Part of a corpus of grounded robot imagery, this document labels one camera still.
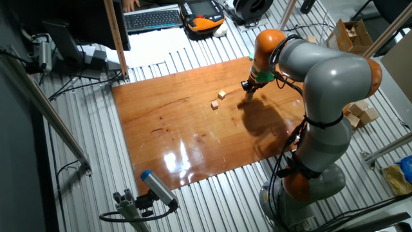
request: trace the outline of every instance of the person's hand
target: person's hand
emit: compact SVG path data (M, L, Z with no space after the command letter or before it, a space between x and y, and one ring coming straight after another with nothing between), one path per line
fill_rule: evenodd
M132 12L135 11L135 3L140 7L139 0L123 0L123 11Z

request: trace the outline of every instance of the wooden table surface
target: wooden table surface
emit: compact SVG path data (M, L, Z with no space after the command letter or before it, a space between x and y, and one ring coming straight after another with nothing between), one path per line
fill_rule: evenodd
M140 194L146 169L174 189L281 152L303 119L303 100L272 82L239 107L251 65L244 57L113 88Z

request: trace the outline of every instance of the keyboard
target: keyboard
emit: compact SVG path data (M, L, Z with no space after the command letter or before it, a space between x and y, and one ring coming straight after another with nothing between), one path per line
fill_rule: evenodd
M126 30L129 34L183 25L178 10L129 14L125 15L124 18Z

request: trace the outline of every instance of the wooden post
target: wooden post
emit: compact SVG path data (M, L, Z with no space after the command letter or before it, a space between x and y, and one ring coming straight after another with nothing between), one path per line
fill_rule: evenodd
M120 67L122 68L122 74L125 80L129 79L129 72L127 70L126 59L124 58L124 51L122 45L122 39L120 37L120 32L118 31L117 19L115 8L113 7L112 0L104 0L104 6L106 7L106 12L108 13L111 34L115 42L118 60L120 61Z

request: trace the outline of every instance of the wooden block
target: wooden block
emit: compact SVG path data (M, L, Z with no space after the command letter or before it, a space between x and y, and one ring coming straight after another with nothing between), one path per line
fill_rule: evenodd
M219 103L217 101L212 101L211 106L213 110L217 110L219 108Z
M218 97L220 100L223 100L225 96L226 96L226 93L223 90L218 93Z
M348 33L350 41L354 41L357 38L357 34L355 32L349 32Z
M350 105L351 104L349 103L342 109L342 112L343 112L344 115L348 115L350 113L349 110L348 110Z
M305 40L317 44L316 37L314 37L313 35L308 35L308 37Z
M379 117L379 113L374 108L370 108L361 113L359 119L363 125L367 125L368 123L375 121Z
M359 117L368 106L369 104L366 101L360 100L350 105L348 110L353 113L354 116Z
M349 119L349 122L352 125L352 129L354 130L358 126L360 119L354 116L352 113L348 113L346 118Z

